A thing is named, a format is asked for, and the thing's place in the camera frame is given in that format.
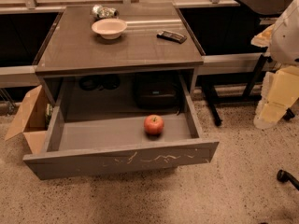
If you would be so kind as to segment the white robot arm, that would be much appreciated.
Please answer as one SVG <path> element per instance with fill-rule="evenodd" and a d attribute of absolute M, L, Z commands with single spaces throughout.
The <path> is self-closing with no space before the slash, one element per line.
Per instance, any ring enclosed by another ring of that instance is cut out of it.
<path fill-rule="evenodd" d="M 280 64 L 275 73 L 263 78 L 254 125 L 259 129 L 275 126 L 299 98 L 299 0 L 292 0 L 276 22 L 254 36 L 252 45 L 264 39 L 270 57 Z"/>

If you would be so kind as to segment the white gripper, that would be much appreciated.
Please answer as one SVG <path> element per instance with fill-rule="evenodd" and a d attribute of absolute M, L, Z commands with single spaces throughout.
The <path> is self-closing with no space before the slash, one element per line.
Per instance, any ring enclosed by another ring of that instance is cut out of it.
<path fill-rule="evenodd" d="M 275 126 L 299 99 L 299 68 L 288 66 L 276 73 L 267 72 L 261 96 L 253 123 L 258 129 L 268 129 Z"/>

